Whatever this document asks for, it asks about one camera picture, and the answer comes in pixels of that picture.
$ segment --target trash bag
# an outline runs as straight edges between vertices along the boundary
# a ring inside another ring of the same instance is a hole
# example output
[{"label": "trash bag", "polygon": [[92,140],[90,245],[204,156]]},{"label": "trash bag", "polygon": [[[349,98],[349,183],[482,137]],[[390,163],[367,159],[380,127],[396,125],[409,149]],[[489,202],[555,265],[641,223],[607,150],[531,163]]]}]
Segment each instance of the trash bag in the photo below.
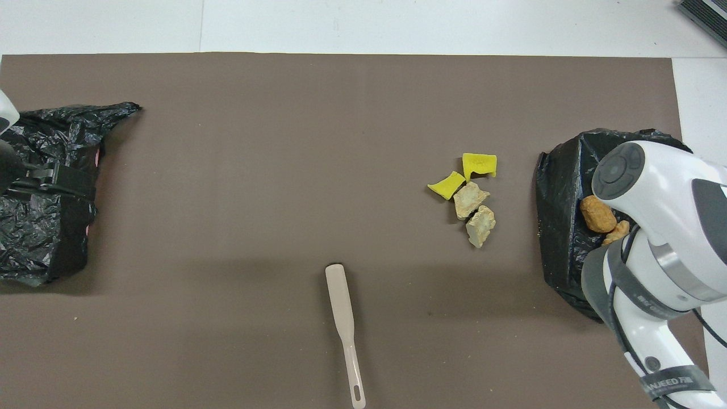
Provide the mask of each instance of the trash bag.
[{"label": "trash bag", "polygon": [[[581,289],[583,261],[601,246],[605,235],[586,227],[579,210],[581,199],[593,194],[591,179],[596,165],[608,152],[631,140],[650,140],[690,152],[686,145],[657,130],[636,133],[596,129],[583,132],[540,154],[535,169],[538,235],[545,282],[586,317],[601,321]],[[618,221],[628,215],[615,212]]]},{"label": "trash bag", "polygon": [[16,181],[3,188],[0,280],[36,287],[86,266],[87,228],[97,212],[94,184],[103,139],[140,109],[126,102],[22,112],[18,122],[0,135],[0,143],[11,145],[29,175],[55,174],[46,184],[39,182],[41,177],[25,178],[25,185]]}]

